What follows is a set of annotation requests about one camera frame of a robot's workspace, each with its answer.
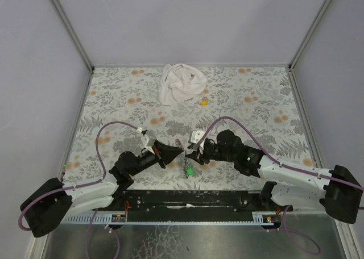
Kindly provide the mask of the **key with green tag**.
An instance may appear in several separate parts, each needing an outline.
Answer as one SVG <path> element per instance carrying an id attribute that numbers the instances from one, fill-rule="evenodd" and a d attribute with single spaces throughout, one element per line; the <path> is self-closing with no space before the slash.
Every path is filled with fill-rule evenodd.
<path id="1" fill-rule="evenodd" d="M 185 169 L 185 177 L 188 178 L 189 176 L 194 174 L 194 169 L 192 166 L 189 166 Z"/>

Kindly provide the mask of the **blue keyring holder with rings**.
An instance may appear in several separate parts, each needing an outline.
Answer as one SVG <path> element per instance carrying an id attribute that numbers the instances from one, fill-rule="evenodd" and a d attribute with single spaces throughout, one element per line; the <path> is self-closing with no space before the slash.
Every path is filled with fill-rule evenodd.
<path id="1" fill-rule="evenodd" d="M 186 155 L 185 149 L 184 149 L 184 147 L 183 147 L 183 145 L 182 145 L 182 143 L 181 143 L 181 141 L 179 139 L 176 139 L 175 143 L 176 143 L 176 146 L 179 147 L 182 150 L 182 152 L 180 154 L 180 163 L 181 163 L 181 166 L 183 168 L 184 173 L 186 173 L 187 168 L 188 168 L 188 161 L 187 161 L 187 158 L 185 156 Z"/>

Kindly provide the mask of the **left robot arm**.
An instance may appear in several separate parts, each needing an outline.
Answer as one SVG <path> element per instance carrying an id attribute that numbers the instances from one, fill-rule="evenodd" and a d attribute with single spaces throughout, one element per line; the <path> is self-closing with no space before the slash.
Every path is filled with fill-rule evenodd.
<path id="1" fill-rule="evenodd" d="M 155 164 L 165 168 L 182 151 L 155 140 L 150 150 L 143 149 L 138 156 L 130 151 L 121 153 L 103 179 L 66 186 L 51 178 L 20 205 L 18 225 L 34 237 L 42 237 L 68 217 L 97 208 L 119 208 L 135 175 Z"/>

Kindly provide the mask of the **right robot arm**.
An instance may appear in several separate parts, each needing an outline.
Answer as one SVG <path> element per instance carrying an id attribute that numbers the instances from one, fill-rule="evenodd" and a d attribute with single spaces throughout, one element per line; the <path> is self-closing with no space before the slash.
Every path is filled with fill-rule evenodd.
<path id="1" fill-rule="evenodd" d="M 363 187 L 340 165 L 334 169 L 308 168 L 283 162 L 261 149 L 244 145 L 230 130 L 215 140 L 203 131 L 192 131 L 187 157 L 205 165 L 213 161 L 232 163 L 245 176 L 265 180 L 259 194 L 265 207 L 290 206 L 293 210 L 325 211 L 330 217 L 349 224 L 357 219 Z"/>

